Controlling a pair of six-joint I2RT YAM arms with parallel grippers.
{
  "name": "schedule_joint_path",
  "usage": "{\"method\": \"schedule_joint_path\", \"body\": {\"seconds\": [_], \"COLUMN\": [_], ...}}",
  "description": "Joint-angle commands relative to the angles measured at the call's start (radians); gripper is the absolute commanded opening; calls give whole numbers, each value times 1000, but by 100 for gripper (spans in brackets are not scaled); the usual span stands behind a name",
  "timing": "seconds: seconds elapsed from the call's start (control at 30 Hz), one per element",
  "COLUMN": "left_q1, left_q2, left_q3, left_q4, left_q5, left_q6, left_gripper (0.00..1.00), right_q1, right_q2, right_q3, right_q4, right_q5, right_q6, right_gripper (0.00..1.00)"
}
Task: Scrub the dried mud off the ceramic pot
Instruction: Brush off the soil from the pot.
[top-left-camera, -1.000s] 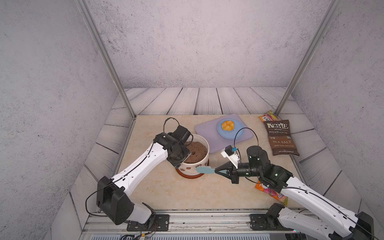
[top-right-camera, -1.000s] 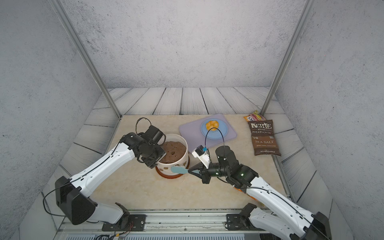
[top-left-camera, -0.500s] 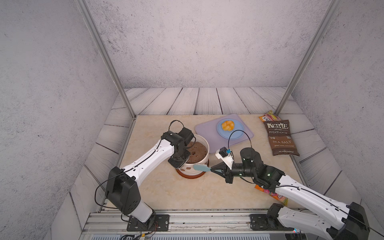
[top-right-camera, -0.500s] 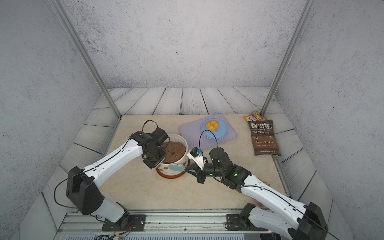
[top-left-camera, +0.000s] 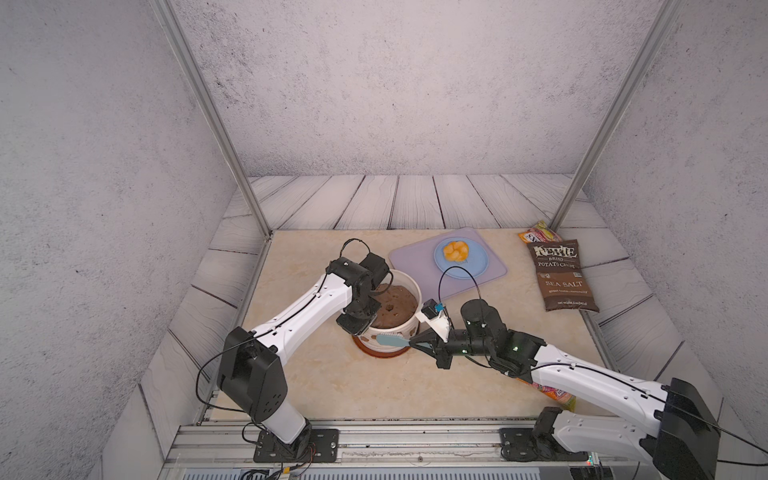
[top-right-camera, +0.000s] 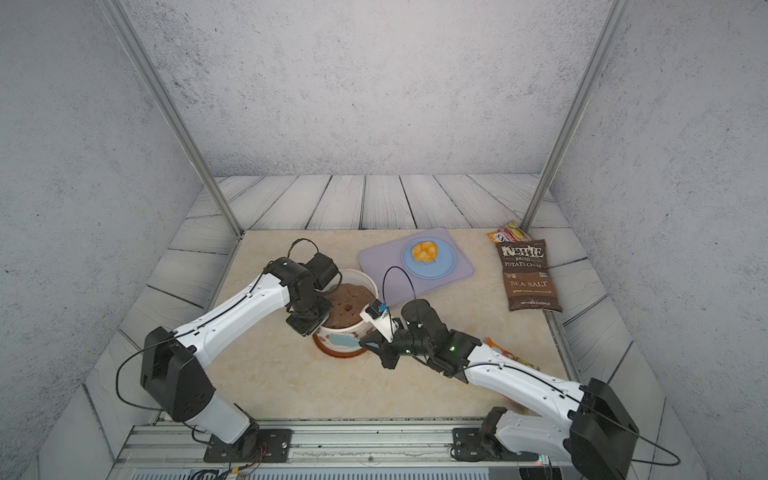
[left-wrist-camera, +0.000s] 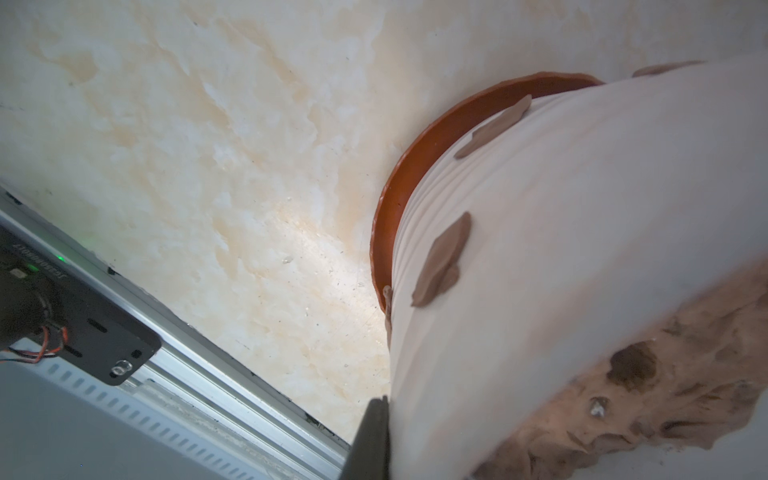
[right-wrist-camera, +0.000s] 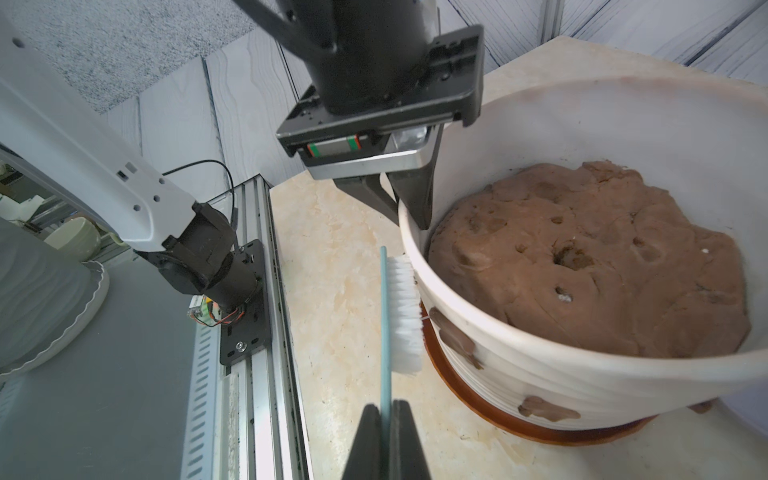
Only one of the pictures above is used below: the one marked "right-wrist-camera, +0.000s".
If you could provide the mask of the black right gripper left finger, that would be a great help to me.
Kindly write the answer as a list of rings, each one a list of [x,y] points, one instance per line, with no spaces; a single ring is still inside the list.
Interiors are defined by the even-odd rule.
[[[342,480],[379,480],[381,477],[382,426],[374,404],[363,408],[346,461]]]

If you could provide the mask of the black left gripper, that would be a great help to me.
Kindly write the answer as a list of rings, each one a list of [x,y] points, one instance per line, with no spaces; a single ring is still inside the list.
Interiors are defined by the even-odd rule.
[[[391,134],[428,127],[423,144],[403,151],[387,173],[397,199],[428,230],[443,124],[470,126],[481,114],[483,26],[433,36],[420,1],[283,1],[278,11],[260,1],[237,5],[312,80],[276,132],[306,167],[381,154]],[[397,203],[378,175],[334,184],[399,224]]]

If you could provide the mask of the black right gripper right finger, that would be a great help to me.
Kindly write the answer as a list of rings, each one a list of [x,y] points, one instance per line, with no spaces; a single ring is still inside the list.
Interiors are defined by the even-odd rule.
[[[429,480],[431,474],[410,404],[394,400],[390,416],[388,478]]]

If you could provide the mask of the teal scrub brush white bristles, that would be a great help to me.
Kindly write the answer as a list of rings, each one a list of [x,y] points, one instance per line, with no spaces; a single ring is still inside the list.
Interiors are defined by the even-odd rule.
[[[382,469],[392,473],[394,403],[392,378],[414,376],[422,369],[423,346],[420,296],[411,262],[405,255],[391,256],[379,250],[381,275],[380,413]]]

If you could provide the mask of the white ceramic pot with soil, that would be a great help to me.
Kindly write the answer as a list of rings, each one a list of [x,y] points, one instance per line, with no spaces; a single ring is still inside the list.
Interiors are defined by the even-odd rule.
[[[423,301],[596,353],[767,377],[767,97],[702,79],[559,82],[445,129]]]

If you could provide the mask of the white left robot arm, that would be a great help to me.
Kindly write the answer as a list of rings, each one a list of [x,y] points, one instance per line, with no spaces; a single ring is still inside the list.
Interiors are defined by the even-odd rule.
[[[316,179],[421,229],[445,124],[480,116],[484,29],[433,33],[421,1],[243,1],[312,83],[276,132]],[[185,294],[227,310],[258,291],[231,223],[149,165],[9,29],[1,31],[1,142],[112,228]]]

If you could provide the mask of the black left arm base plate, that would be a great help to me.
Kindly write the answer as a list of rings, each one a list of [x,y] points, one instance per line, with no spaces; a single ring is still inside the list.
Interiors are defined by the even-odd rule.
[[[236,315],[221,325],[220,363],[231,367],[247,356],[265,349],[272,338],[265,248],[260,240],[244,245],[235,256],[255,275],[257,289],[236,310]]]

